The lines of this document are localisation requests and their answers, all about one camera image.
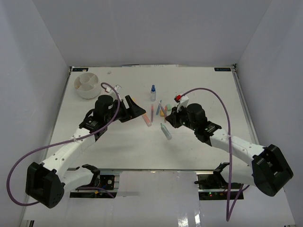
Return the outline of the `orange slim marker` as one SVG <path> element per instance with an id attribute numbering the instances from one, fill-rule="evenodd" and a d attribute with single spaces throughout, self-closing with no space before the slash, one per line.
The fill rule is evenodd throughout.
<path id="1" fill-rule="evenodd" d="M 160 105 L 160 108 L 161 108 L 161 110 L 162 110 L 162 112 L 163 112 L 164 119 L 165 119 L 165 121 L 166 121 L 166 116 L 167 116 L 166 110 L 165 110 L 165 108 L 162 106 L 162 104 L 159 104 L 159 105 Z"/>

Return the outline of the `pink slim marker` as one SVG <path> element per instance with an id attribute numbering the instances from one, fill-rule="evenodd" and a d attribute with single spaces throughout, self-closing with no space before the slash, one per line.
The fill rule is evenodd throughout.
<path id="1" fill-rule="evenodd" d="M 154 105 L 151 104 L 151 122 L 153 122 Z"/>

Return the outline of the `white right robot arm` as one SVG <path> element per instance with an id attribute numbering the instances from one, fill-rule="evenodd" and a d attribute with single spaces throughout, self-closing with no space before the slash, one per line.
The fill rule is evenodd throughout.
<path id="1" fill-rule="evenodd" d="M 231 152 L 232 155 L 246 163 L 228 173 L 230 163 L 221 163 L 213 174 L 199 178 L 196 184 L 226 188 L 231 183 L 248 184 L 257 187 L 267 196 L 275 196 L 293 177 L 293 172 L 279 147 L 271 144 L 267 147 L 253 144 L 239 137 L 229 137 L 220 125 L 209 121 L 200 104 L 188 107 L 173 107 L 166 116 L 174 128 L 185 126 L 193 130 L 196 138 L 211 147 Z"/>

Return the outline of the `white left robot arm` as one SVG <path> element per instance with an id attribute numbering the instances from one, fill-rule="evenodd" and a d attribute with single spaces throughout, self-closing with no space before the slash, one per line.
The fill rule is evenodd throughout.
<path id="1" fill-rule="evenodd" d="M 146 113 L 130 96 L 126 96 L 125 100 L 128 106 L 119 98 L 99 96 L 95 107 L 87 112 L 71 140 L 40 164 L 34 162 L 28 167 L 26 194 L 46 207 L 53 208 L 60 202 L 65 192 L 83 185 L 91 189 L 98 187 L 100 183 L 98 168 L 85 164 L 78 167 L 75 172 L 69 172 L 68 169 L 107 131 L 111 122 L 116 120 L 127 122 Z"/>

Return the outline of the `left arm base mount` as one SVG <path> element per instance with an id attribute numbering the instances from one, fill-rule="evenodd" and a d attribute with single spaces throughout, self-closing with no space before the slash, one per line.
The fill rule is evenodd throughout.
<path id="1" fill-rule="evenodd" d="M 93 174 L 91 182 L 87 185 L 81 185 L 81 190 L 70 192 L 70 198 L 82 199 L 114 199 L 116 197 L 115 181 L 116 176 L 113 174 L 105 174 L 95 166 L 84 164 L 75 168 L 68 168 L 68 171 L 89 170 Z"/>

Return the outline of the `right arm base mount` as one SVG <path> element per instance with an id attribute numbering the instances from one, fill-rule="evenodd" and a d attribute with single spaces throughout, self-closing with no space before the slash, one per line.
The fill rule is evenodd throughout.
<path id="1" fill-rule="evenodd" d="M 229 163 L 221 163 L 210 173 L 201 172 L 197 174 L 194 184 L 198 186 L 198 195 L 200 201 L 226 201 L 228 190 L 228 179 L 225 180 L 221 173 Z"/>

